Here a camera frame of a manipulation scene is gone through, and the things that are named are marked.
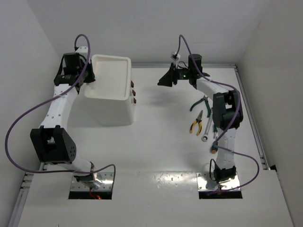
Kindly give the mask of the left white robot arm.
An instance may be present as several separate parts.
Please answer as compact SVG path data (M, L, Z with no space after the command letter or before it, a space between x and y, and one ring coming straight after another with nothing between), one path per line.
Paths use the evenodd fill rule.
M84 83L95 80L89 62L88 48L76 47L65 53L54 79L54 98L39 128L32 129L30 138L41 162L58 165L73 172L77 182L91 190L98 190L102 179L94 171L94 164L77 153L77 147L67 132L72 105Z

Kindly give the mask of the white drawer cabinet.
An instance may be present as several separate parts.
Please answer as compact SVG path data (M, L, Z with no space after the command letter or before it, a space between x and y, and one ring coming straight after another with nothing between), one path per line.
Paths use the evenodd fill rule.
M81 87L68 120L70 127L131 125L135 104L128 57L95 54L91 58L95 81Z

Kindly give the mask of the yellow black needle-nose pliers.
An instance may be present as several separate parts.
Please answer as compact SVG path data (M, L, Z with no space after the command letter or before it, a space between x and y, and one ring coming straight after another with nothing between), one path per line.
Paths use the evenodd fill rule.
M196 117L195 121L190 126L190 133L193 132L194 126L198 125L198 131L196 133L196 136L199 136L202 130L202 117L203 117L203 110L200 111L199 115Z

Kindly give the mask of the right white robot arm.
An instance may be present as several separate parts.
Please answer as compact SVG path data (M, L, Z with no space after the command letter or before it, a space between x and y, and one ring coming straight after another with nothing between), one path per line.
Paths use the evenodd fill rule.
M212 119L218 130L218 138L213 142L212 152L217 152L214 170L210 178L219 183L233 179L236 175L234 156L231 150L235 144L236 130L243 121L241 97L235 88L215 82L210 75L202 72L202 56L193 54L188 57L188 66L178 68L180 55L171 55L173 62L169 70L158 81L158 86L172 87L179 80L188 80L196 90L203 92L212 100Z

